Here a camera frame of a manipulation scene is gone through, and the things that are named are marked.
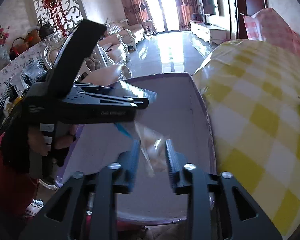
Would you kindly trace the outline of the person left hand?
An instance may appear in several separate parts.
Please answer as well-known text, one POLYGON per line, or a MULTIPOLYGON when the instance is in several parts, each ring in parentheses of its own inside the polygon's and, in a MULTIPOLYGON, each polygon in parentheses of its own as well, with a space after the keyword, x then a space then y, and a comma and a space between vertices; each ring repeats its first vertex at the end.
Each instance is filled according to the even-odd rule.
MULTIPOLYGON (((53 158, 53 162, 59 167, 63 167, 65 158, 68 155, 71 144, 76 141, 76 131, 78 126, 71 125, 65 135, 58 137, 55 142, 57 154, 53 158)), ((49 148, 45 143, 44 136, 41 131, 36 128, 29 128, 28 132, 29 146, 33 152, 39 153, 42 156, 47 156, 49 148)))

